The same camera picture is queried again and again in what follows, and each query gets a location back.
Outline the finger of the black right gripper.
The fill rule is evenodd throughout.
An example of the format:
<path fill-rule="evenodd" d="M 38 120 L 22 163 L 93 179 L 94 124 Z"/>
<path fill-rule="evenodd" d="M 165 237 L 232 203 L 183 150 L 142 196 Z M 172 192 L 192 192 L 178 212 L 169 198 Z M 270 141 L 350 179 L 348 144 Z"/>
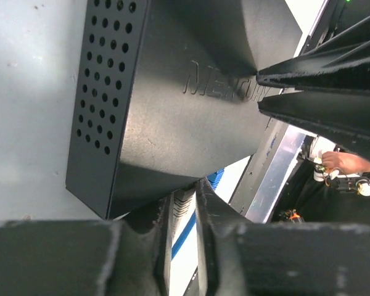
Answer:
<path fill-rule="evenodd" d="M 370 161 L 370 96 L 292 92 L 264 98 L 262 114 L 323 136 Z"/>
<path fill-rule="evenodd" d="M 370 92 L 370 40 L 280 62 L 260 70 L 257 82 L 277 88 Z"/>

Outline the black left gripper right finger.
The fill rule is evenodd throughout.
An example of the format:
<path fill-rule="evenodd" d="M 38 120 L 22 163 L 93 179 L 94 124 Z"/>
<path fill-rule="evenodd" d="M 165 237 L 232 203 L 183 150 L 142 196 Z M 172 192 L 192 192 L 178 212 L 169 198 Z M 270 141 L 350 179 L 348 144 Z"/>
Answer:
<path fill-rule="evenodd" d="M 253 223 L 195 185 L 200 295 L 370 295 L 370 227 Z"/>

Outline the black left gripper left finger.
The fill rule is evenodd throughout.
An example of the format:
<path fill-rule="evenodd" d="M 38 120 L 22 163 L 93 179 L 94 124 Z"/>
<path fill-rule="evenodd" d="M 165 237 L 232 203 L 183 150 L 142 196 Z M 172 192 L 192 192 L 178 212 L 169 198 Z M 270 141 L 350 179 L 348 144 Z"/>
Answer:
<path fill-rule="evenodd" d="M 1 221 L 0 295 L 168 295 L 173 197 L 120 220 Z"/>

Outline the black Mercury network switch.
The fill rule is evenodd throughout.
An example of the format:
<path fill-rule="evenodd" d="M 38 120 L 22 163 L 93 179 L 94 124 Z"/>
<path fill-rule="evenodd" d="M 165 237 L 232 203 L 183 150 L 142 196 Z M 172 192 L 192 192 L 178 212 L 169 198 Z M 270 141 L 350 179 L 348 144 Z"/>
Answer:
<path fill-rule="evenodd" d="M 285 1 L 89 1 L 66 189 L 112 219 L 254 154 L 301 36 Z"/>

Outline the operator bare hand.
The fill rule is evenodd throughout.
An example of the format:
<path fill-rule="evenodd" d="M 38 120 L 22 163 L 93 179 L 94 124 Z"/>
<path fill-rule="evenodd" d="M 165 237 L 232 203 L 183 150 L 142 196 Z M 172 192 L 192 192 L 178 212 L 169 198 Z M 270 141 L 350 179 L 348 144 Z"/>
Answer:
<path fill-rule="evenodd" d="M 370 162 L 355 154 L 346 152 L 325 152 L 322 165 L 328 169 L 338 169 L 344 174 L 370 173 Z"/>

